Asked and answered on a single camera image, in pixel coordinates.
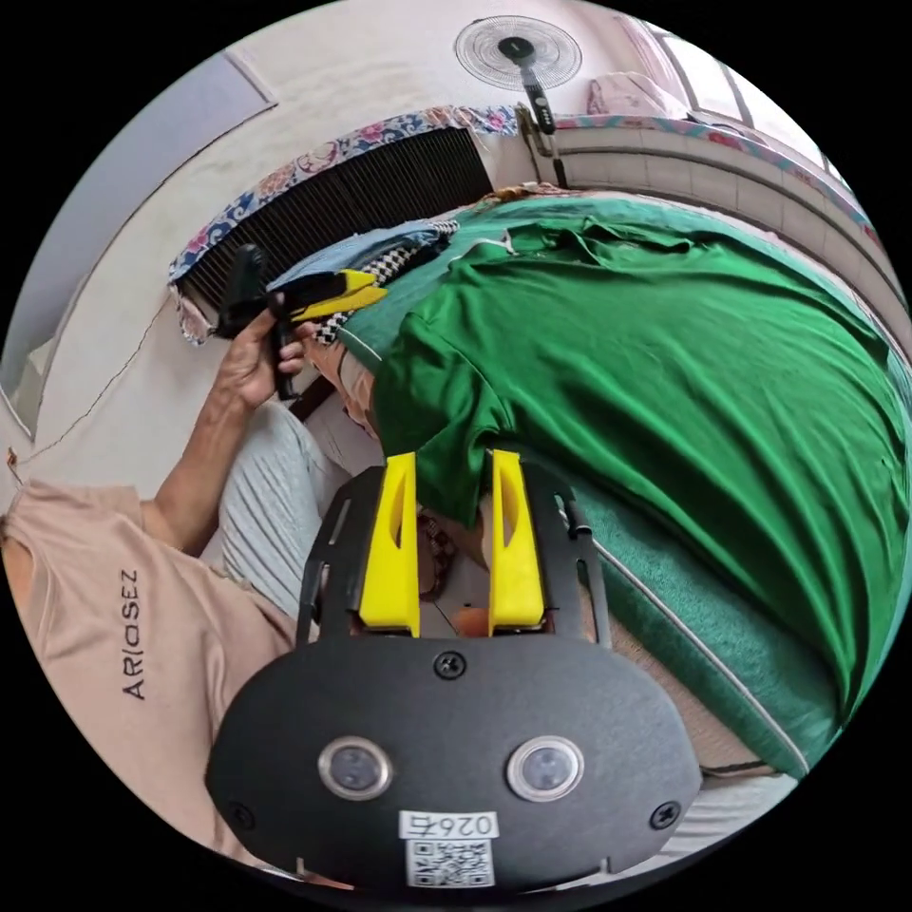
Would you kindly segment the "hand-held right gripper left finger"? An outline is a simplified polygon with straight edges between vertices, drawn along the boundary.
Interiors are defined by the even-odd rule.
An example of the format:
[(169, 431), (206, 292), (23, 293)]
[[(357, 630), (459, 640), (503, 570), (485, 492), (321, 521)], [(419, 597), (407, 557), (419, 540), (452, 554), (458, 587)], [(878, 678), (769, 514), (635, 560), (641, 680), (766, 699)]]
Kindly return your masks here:
[(421, 624), (415, 455), (390, 456), (380, 476), (358, 616), (373, 632), (418, 637)]

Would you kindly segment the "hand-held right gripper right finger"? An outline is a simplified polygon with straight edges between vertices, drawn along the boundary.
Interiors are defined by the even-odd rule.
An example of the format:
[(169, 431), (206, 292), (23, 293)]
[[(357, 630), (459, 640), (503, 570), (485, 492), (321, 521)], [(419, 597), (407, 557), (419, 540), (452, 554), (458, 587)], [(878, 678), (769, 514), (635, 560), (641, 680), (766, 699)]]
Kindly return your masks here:
[(489, 540), (489, 633), (539, 628), (545, 612), (542, 579), (523, 466), (515, 452), (491, 453)]

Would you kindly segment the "person's left hand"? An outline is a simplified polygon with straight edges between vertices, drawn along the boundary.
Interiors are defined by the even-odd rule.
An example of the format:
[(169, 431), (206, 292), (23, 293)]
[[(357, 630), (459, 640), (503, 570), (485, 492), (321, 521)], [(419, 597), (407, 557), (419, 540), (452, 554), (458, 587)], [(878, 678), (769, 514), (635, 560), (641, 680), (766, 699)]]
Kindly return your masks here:
[(218, 369), (216, 390), (247, 410), (257, 409), (290, 387), (305, 367), (306, 343), (314, 335), (315, 324), (282, 327), (274, 340), (277, 327), (271, 311), (261, 312), (231, 342)]

